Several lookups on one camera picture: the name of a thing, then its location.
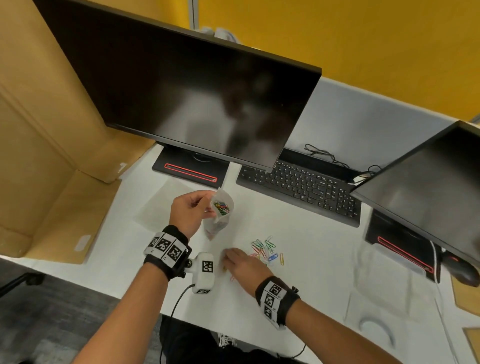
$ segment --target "sneaker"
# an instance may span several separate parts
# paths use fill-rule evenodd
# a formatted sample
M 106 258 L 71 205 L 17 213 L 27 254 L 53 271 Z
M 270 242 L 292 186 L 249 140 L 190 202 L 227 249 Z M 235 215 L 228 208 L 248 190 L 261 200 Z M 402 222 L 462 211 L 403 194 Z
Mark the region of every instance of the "sneaker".
M 225 348 L 229 345 L 237 346 L 237 339 L 234 339 L 231 336 L 227 336 L 225 334 L 217 333 L 218 335 L 218 346 L 220 348 Z

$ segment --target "red outlined slot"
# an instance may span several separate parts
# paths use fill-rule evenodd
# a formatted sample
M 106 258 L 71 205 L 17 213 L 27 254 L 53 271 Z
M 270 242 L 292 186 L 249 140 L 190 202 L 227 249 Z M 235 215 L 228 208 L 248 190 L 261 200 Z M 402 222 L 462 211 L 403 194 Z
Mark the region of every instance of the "red outlined slot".
M 425 269 L 427 272 L 430 272 L 430 273 L 434 274 L 433 273 L 433 267 L 431 267 L 430 265 L 422 262 L 420 259 L 414 257 L 413 255 L 407 253 L 405 250 L 400 249 L 395 244 L 392 244 L 391 242 L 382 238 L 381 236 L 379 236 L 377 240 L 380 244 L 386 246 L 390 250 L 393 250 L 395 253 L 400 254 L 402 257 L 408 259 L 410 262 L 415 263 L 416 265 L 420 266 L 422 269 Z
M 194 170 L 188 170 L 184 167 L 179 167 L 179 166 L 176 166 L 176 165 L 170 164 L 170 163 L 165 163 L 165 168 L 168 169 L 168 170 L 174 170 L 175 172 L 188 174 L 189 176 L 200 178 L 201 180 L 206 180 L 206 181 L 210 181 L 210 182 L 213 182 L 213 183 L 216 183 L 216 181 L 218 180 L 217 177 L 209 176 L 208 174 L 196 172 Z

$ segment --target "forearm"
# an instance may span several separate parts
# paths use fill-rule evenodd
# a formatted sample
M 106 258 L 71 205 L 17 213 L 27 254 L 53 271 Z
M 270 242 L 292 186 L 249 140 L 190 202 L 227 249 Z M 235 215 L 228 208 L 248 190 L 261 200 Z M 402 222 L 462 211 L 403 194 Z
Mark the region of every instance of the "forearm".
M 143 363 L 167 286 L 165 274 L 145 263 L 120 303 L 73 364 Z
M 288 311 L 286 324 L 323 364 L 401 364 L 380 347 L 301 300 Z

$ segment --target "computer monitor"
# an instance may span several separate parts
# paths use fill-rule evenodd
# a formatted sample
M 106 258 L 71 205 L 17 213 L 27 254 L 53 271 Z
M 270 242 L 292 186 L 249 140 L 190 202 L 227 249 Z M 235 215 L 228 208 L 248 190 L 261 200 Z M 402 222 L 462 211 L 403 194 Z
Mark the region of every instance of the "computer monitor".
M 351 195 L 480 267 L 480 128 L 454 123 Z
M 222 161 L 270 171 L 322 73 L 88 1 L 34 3 L 106 125 Z M 212 159 L 169 165 L 208 177 L 189 162 Z

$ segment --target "black mouse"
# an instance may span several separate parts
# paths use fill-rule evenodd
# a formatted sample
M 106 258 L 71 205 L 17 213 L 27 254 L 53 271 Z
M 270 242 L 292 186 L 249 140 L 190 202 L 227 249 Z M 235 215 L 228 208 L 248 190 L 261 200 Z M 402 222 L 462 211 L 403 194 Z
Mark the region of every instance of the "black mouse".
M 479 272 L 466 260 L 445 251 L 442 253 L 442 264 L 460 283 L 472 287 L 480 286 Z

